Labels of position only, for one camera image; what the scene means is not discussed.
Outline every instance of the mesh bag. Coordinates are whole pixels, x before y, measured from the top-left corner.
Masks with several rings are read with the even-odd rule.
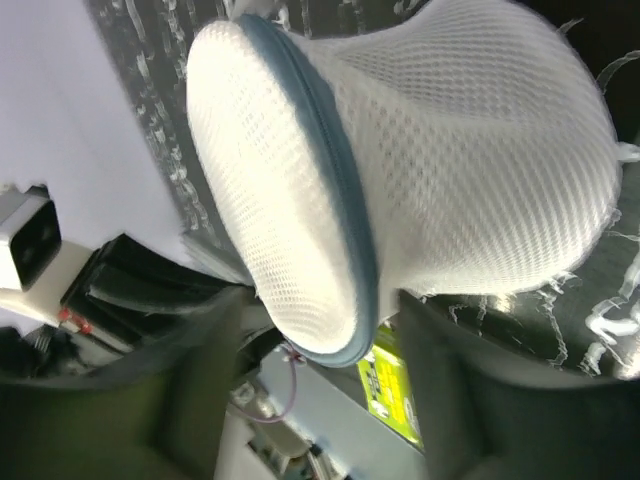
[[[187,87],[259,295],[326,364],[366,353],[395,289],[515,292],[573,268],[617,198],[593,79],[552,27],[503,0],[432,0],[350,39],[216,22]]]

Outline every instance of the dark surface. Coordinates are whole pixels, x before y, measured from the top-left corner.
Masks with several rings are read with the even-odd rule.
[[[227,289],[90,375],[0,378],[0,478],[212,479],[250,299]]]
[[[529,384],[515,383],[511,352],[455,328],[432,302],[404,292],[400,302],[398,332],[430,480],[638,478],[637,381],[582,377],[554,388],[551,377],[574,375],[516,355],[531,365]]]
[[[289,14],[292,30],[313,38],[354,35],[397,25],[426,2],[418,1],[409,9],[411,3],[292,0]],[[640,2],[522,3],[556,27],[579,21],[567,38],[606,90],[620,140],[635,141],[640,130],[640,61],[625,64],[607,79],[615,70],[612,62],[640,49]],[[224,15],[222,0],[89,0],[89,4],[149,146],[174,187],[187,227],[205,243],[230,248],[189,134],[183,69],[194,32]],[[451,320],[457,319],[478,335],[545,359],[556,368],[619,378],[640,376],[636,331],[640,311],[632,314],[634,305],[640,310],[640,292],[635,282],[625,281],[625,275],[631,278],[634,269],[640,268],[639,200],[640,164],[627,165],[618,205],[621,218],[605,232],[584,265],[557,283],[520,295],[435,301],[451,313]]]

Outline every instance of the wire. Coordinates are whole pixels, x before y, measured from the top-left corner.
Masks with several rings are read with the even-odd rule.
[[[291,413],[291,410],[293,410],[293,406],[296,403],[296,396],[298,395],[298,374],[296,372],[296,364],[297,363],[303,364],[304,359],[298,352],[296,352],[293,349],[291,345],[284,344],[283,348],[287,350],[287,357],[285,360],[287,360],[287,363],[291,368],[291,395],[289,396],[289,401],[287,402],[287,406],[284,407],[284,410],[282,410],[282,413],[278,415],[274,415],[269,418],[262,418],[256,415],[252,415],[251,413],[236,406],[236,408],[240,411],[240,413],[243,416],[247,417],[247,419],[251,420],[252,422],[263,423],[263,424],[279,423],[283,421],[289,413]]]

